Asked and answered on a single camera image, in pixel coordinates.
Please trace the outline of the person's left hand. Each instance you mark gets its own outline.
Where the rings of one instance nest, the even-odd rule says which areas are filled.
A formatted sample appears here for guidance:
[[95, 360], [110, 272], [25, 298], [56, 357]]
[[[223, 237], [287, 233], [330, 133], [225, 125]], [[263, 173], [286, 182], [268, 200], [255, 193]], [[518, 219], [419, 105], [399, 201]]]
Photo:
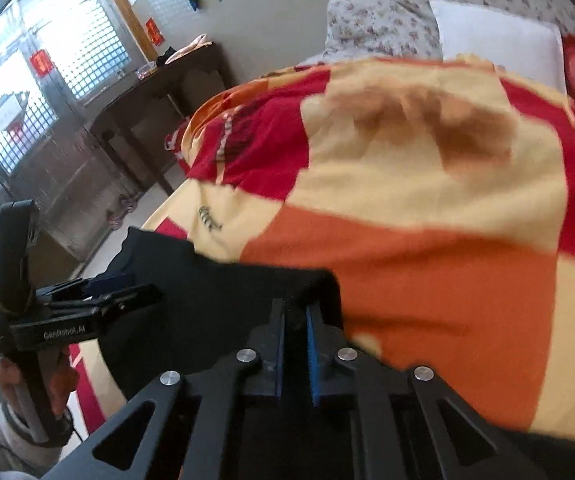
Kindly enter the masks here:
[[63, 347], [56, 358], [56, 367], [51, 372], [48, 382], [44, 382], [41, 370], [35, 370], [35, 365], [18, 367], [7, 356], [0, 356], [0, 390], [12, 408], [12, 411], [26, 420], [24, 408], [18, 393], [22, 386], [28, 386], [36, 382], [45, 388], [51, 406], [51, 411], [56, 417], [65, 413], [68, 399], [76, 390], [79, 381], [77, 370], [71, 366], [70, 348]]

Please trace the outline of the grey sleeve forearm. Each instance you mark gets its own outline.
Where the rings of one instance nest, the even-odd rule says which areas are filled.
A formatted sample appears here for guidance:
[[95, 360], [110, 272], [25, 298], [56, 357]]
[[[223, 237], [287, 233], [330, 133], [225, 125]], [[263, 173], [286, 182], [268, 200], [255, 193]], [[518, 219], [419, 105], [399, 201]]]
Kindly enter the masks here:
[[32, 441], [30, 430], [14, 414], [7, 402], [0, 403], [0, 479], [40, 479], [59, 463], [62, 448], [74, 432], [71, 411], [66, 408], [65, 440], [56, 446], [41, 446]]

